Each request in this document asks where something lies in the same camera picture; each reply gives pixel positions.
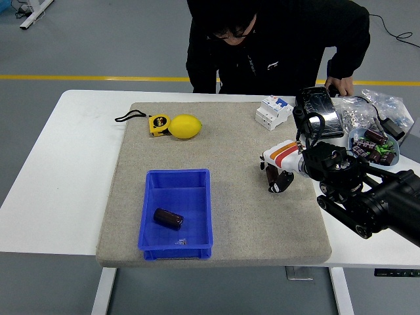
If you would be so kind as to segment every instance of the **glasses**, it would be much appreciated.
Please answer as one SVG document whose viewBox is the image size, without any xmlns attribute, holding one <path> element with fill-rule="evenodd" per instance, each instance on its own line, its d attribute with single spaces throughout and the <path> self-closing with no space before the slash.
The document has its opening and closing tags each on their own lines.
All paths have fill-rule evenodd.
<svg viewBox="0 0 420 315">
<path fill-rule="evenodd" d="M 251 34 L 254 34 L 255 30 L 251 30 L 247 35 L 240 35 L 240 36 L 229 36 L 229 35 L 224 35 L 223 37 L 219 37 L 215 34 L 213 34 L 212 37 L 207 37 L 208 41 L 224 41 L 225 39 L 241 39 L 241 38 L 247 38 L 248 36 L 250 36 Z"/>
</svg>

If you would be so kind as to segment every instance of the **man's hand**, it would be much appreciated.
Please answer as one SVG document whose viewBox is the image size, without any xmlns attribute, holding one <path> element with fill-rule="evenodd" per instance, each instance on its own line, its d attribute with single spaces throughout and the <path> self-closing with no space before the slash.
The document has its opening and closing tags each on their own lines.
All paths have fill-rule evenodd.
<svg viewBox="0 0 420 315">
<path fill-rule="evenodd" d="M 333 85 L 339 90 L 341 96 L 350 96 L 354 94 L 353 77 L 344 77 L 341 80 L 334 77 L 328 77 L 324 87 L 328 90 L 329 86 Z"/>
</svg>

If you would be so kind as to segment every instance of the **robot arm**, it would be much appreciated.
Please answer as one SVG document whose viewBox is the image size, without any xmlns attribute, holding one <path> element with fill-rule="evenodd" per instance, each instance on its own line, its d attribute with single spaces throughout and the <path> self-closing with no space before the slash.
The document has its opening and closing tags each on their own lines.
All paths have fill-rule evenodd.
<svg viewBox="0 0 420 315">
<path fill-rule="evenodd" d="M 420 178 L 412 170 L 383 171 L 325 142 L 300 152 L 291 140 L 265 151 L 261 169 L 265 163 L 270 192 L 283 192 L 293 172 L 310 177 L 320 182 L 320 207 L 362 238 L 390 228 L 420 247 Z M 364 184 L 368 191 L 362 191 Z"/>
</svg>

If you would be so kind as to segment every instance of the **gray floor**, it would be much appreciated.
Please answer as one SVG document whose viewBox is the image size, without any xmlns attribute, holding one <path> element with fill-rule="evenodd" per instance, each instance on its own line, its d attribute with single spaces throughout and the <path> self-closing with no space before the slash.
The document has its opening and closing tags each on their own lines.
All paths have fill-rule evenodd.
<svg viewBox="0 0 420 315">
<path fill-rule="evenodd" d="M 356 2 L 382 15 L 394 34 L 413 31 L 409 40 L 420 43 L 417 1 L 385 0 L 381 6 L 374 0 Z M 187 76 L 190 15 L 185 1 L 56 0 L 28 30 L 19 28 L 22 22 L 12 9 L 0 13 L 0 75 Z M 371 34 L 371 47 L 355 80 L 420 81 L 420 49 L 387 35 L 379 18 L 371 18 Z M 326 77 L 326 60 L 332 53 L 329 49 L 324 56 L 320 79 Z M 60 95 L 69 89 L 192 90 L 189 83 L 177 82 L 0 80 L 0 204 Z M 420 87 L 356 86 L 357 93 L 362 89 L 402 97 L 413 118 L 420 117 Z M 100 276 L 93 257 L 3 253 L 0 266 L 0 314 L 90 313 Z M 316 274 L 315 282 L 295 283 L 284 281 L 281 268 L 120 270 L 110 312 L 129 307 L 126 310 L 144 314 L 153 309 L 160 314 L 245 314 L 247 306 L 248 314 L 336 314 L 329 276 L 322 268 Z M 346 276 L 356 315 L 418 314 L 418 278 L 379 279 L 373 270 L 360 269 L 347 269 Z M 178 287 L 180 295 L 188 295 L 183 286 L 194 291 L 180 297 L 175 312 L 170 302 L 177 301 Z M 162 294 L 166 303 L 156 303 Z M 312 295 L 318 297 L 316 307 L 309 303 Z"/>
</svg>

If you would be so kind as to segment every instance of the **plastic bag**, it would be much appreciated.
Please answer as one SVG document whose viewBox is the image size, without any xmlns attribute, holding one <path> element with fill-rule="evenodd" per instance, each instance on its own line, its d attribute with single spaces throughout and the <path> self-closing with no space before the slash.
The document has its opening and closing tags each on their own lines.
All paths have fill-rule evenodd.
<svg viewBox="0 0 420 315">
<path fill-rule="evenodd" d="M 414 124 L 413 118 L 402 102 L 402 98 L 386 95 L 372 90 L 364 89 L 362 94 L 378 109 L 381 119 L 390 118 L 406 134 Z"/>
<path fill-rule="evenodd" d="M 373 120 L 377 116 L 375 108 L 363 98 L 343 97 L 338 107 L 337 113 L 341 116 L 343 129 L 347 133 L 355 128 L 377 129 Z"/>
</svg>

